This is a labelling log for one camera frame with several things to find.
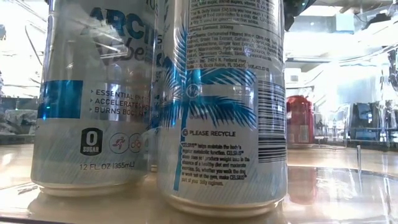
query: can label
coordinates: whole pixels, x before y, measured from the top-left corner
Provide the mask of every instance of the can label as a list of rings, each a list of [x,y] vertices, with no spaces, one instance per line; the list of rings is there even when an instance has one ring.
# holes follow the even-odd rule
[[[213,205],[281,199],[281,2],[165,2],[160,189]]]
[[[51,20],[32,180],[106,186],[145,175],[153,1],[62,3]]]

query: black icon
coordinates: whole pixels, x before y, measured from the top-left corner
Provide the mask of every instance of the black icon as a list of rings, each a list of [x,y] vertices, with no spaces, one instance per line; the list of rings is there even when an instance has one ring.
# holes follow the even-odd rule
[[[81,131],[80,153],[96,156],[102,152],[103,132],[98,128],[86,128]]]

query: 0 sugar logo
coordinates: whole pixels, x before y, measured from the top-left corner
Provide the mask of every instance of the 0 sugar logo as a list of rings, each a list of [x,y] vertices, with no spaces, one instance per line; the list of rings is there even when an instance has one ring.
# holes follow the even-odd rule
[[[98,128],[86,128],[81,131],[80,153],[96,156],[102,152],[103,132]]]

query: white can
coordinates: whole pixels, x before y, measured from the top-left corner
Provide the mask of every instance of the white can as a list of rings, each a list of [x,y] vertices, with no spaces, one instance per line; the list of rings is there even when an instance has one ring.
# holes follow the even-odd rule
[[[52,1],[32,181],[52,195],[108,194],[147,171],[155,6]]]
[[[248,217],[287,193],[282,1],[165,0],[158,186],[177,209]]]

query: blue stripe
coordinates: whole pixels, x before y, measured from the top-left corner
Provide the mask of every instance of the blue stripe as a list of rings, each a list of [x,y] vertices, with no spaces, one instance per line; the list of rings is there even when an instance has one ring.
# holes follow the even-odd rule
[[[56,80],[43,84],[37,117],[80,118],[83,81]]]

